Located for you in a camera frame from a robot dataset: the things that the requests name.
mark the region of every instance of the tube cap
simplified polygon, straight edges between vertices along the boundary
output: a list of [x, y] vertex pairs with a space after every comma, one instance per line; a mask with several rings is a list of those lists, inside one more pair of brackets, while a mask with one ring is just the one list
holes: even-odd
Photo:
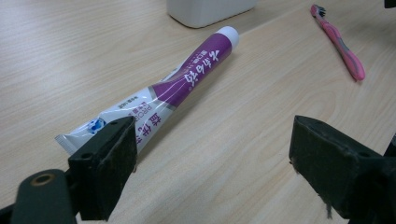
[[238, 32], [231, 26], [224, 26], [223, 28], [219, 29], [217, 34], [222, 34], [227, 36], [227, 38], [230, 40], [231, 45], [233, 46], [233, 49], [236, 48], [236, 46], [239, 43], [239, 34]]

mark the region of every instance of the purple label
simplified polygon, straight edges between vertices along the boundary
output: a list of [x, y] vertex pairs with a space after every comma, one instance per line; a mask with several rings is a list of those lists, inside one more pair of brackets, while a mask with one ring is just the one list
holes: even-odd
[[159, 100], [178, 107], [190, 92], [219, 63], [231, 54], [230, 40], [222, 34], [211, 35], [165, 82], [152, 86]]

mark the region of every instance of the white container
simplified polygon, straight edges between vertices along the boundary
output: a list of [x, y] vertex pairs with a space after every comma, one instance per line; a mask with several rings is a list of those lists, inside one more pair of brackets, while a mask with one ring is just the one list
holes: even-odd
[[248, 11], [257, 0], [166, 0], [170, 16], [182, 24], [200, 28]]

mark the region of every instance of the table surface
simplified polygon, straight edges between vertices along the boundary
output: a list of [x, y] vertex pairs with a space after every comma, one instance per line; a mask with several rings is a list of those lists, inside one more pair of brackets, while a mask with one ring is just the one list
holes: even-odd
[[315, 2], [361, 59], [366, 79], [356, 82], [313, 3], [261, 0], [191, 29], [163, 0], [2, 1], [1, 207], [28, 175], [68, 168], [57, 134], [165, 77], [231, 25], [239, 46], [143, 149], [109, 223], [346, 223], [334, 211], [327, 219], [289, 164], [293, 119], [323, 120], [385, 152], [396, 132], [396, 8]]

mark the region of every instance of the toothbrush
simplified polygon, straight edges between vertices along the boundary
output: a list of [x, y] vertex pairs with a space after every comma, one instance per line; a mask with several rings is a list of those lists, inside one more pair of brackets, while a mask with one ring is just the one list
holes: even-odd
[[358, 81], [364, 80], [365, 74], [363, 66], [361, 65], [361, 61], [359, 61], [358, 57], [356, 57], [356, 55], [344, 44], [344, 41], [341, 38], [340, 32], [337, 30], [337, 28], [323, 19], [325, 12], [326, 9], [324, 9], [324, 7], [319, 7], [317, 5], [312, 5], [311, 7], [312, 16], [317, 19], [321, 28], [334, 43], [338, 52], [340, 52], [350, 75], [352, 75]]

